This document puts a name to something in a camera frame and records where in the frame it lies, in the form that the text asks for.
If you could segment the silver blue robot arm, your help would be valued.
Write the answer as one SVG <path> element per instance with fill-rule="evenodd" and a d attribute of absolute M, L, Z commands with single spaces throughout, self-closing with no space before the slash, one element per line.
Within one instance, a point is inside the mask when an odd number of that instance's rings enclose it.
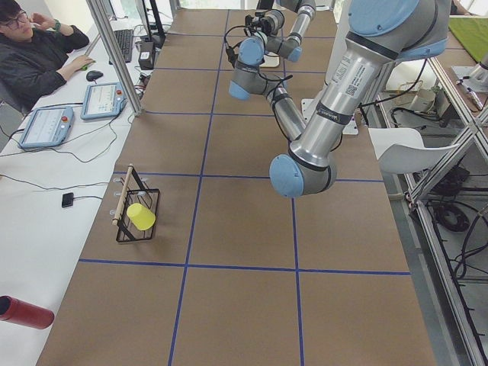
<path fill-rule="evenodd" d="M 291 62 L 297 62 L 302 54 L 302 41 L 305 33 L 307 32 L 310 23 L 316 15 L 316 3 L 315 1 L 279 1 L 282 8 L 292 11 L 297 14 L 294 24 L 291 28 L 291 32 L 286 38 L 280 38 L 277 36 L 279 29 L 283 27 L 284 16 L 280 13 L 277 15 L 268 15 L 271 17 L 273 29 L 267 36 L 265 43 L 265 51 L 271 52 Z"/>
<path fill-rule="evenodd" d="M 229 93 L 246 100 L 267 99 L 288 151 L 270 165 L 273 188 L 285 197 L 316 194 L 332 186 L 337 171 L 332 148 L 356 108 L 377 78 L 392 62 L 428 59 L 441 54 L 448 41 L 451 4 L 448 1 L 353 1 L 346 8 L 345 49 L 327 86 L 319 93 L 309 118 L 304 118 L 288 94 L 283 79 L 263 74 L 266 53 L 292 62 L 302 53 L 302 40 L 316 14 L 312 1 L 285 1 L 297 18 L 292 31 L 280 38 L 284 16 L 278 10 L 251 16 L 248 36 L 234 58 Z"/>

